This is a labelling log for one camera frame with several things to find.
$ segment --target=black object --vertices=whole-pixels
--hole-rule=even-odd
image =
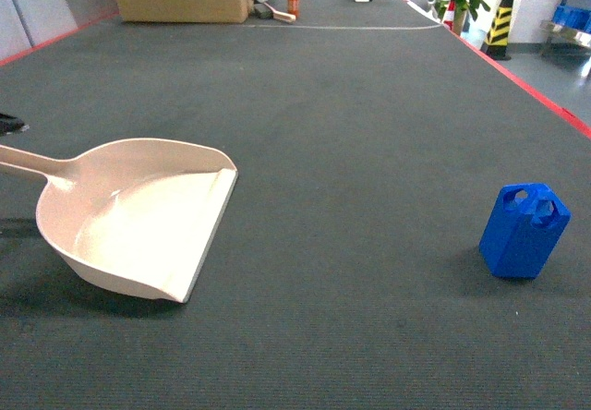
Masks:
[[[263,4],[255,4],[255,15],[259,19],[272,19],[273,12]]]
[[[15,116],[0,113],[0,136],[22,131],[26,124]]]

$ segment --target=orange bottle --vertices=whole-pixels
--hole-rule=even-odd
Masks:
[[[287,13],[299,18],[299,0],[287,0]]]

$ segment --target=white dustpan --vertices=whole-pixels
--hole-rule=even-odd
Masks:
[[[188,301],[237,178],[221,151],[166,139],[68,160],[0,146],[0,171],[47,180],[39,230],[81,278],[177,302]]]

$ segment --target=gray carpet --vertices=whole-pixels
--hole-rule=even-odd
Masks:
[[[591,142],[444,28],[302,28],[432,25],[332,1],[293,28],[114,18],[0,68],[30,124],[3,144],[177,139],[240,174],[184,306],[80,280],[36,230],[42,185],[1,177],[0,407],[588,405]],[[494,278],[477,243],[530,181],[573,218],[536,280]]]

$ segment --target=dustpan handle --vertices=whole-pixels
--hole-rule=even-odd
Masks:
[[[66,161],[0,145],[0,172],[8,175],[47,179],[57,175],[64,165]]]

